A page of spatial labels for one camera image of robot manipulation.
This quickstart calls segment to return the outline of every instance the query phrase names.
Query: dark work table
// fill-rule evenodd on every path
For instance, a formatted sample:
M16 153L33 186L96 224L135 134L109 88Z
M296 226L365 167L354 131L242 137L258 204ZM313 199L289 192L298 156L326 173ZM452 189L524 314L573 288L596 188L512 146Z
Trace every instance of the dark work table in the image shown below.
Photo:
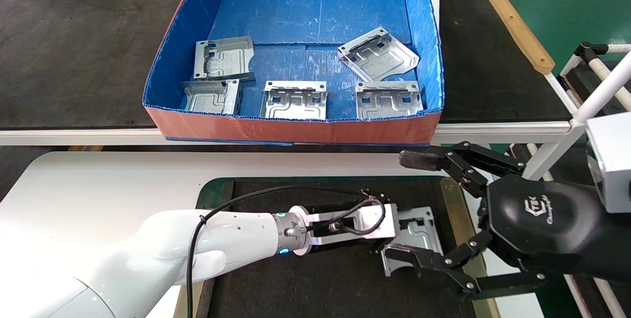
M0 0L0 131L147 129L147 73L180 0ZM441 123L567 121L488 0L440 0Z

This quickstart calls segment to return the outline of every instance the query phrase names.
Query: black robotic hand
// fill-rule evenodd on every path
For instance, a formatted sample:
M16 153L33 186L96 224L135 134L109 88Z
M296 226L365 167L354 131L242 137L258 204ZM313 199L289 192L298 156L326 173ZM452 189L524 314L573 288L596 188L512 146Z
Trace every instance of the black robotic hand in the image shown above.
M595 187L524 179L523 163L468 142L403 151L399 162L406 168L445 170L482 198L482 231L444 257L409 247L386 250L388 257L412 262L419 274L448 278L465 298L534 291L546 282L540 269L631 282L631 214L607 213ZM501 178L487 184L473 167ZM474 279L455 270L486 248L521 272Z

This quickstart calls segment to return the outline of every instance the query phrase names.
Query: white tabletop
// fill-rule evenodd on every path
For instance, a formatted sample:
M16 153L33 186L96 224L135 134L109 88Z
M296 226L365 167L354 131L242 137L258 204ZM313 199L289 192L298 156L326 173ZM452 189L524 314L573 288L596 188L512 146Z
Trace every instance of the white tabletop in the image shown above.
M194 208L199 191L221 177L439 175L399 166L397 154L52 152L36 159L0 203L0 300L34 304L53 268L76 273L133 234L153 213ZM476 221L478 201L467 197ZM515 272L488 250L489 275ZM20 271L25 265L27 271ZM40 280L25 280L36 276ZM149 315L171 318L178 287ZM534 294L497 300L510 318L543 317Z

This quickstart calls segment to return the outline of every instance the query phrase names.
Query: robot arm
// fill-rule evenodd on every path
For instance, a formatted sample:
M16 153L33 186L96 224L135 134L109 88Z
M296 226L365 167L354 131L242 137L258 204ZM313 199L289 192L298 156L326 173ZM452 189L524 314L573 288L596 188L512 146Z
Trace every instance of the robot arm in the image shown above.
M419 273L449 277L448 284L465 298L534 291L546 282L541 269L631 282L631 214L607 213L595 187L524 179L523 163L468 142L403 151L399 162L445 170L482 198L480 233L448 254L406 246L386 250L386 256L414 264ZM487 184L473 167L501 178ZM455 270L487 248L522 272L476 279Z
M396 205L365 206L332 228L307 230L344 214L356 203L294 206L284 213L218 212L201 229L195 246L193 282L200 282L255 261L293 251L305 255L357 239L396 237ZM340 211L323 212L322 210ZM371 233L356 235L385 218ZM57 301L36 317L143 318L167 289L184 284L191 233L205 210L160 212L99 262L92 273L68 278Z

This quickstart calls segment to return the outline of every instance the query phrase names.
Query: metal bracket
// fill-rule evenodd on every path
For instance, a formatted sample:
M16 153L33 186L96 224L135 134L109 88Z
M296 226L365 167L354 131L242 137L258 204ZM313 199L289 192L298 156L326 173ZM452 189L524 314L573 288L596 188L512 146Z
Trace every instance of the metal bracket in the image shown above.
M195 49L195 80L227 77L250 71L250 59L254 57L252 37L198 41Z
M386 277L399 268L414 268L414 264L408 261L390 259L386 257L386 250L397 245L424 248L442 255L442 246L438 237L438 231L434 223L432 208L419 207L411 210L399 210L399 235L381 248L381 261L384 265Z
M326 119L325 81L268 81L264 95L263 118Z
M357 118L412 116L423 109L416 81L371 81L355 85Z
M241 100L239 80L186 81L182 83L187 97L186 110L235 114Z
M419 64L419 56L383 27L338 48L338 57L366 82L403 74Z

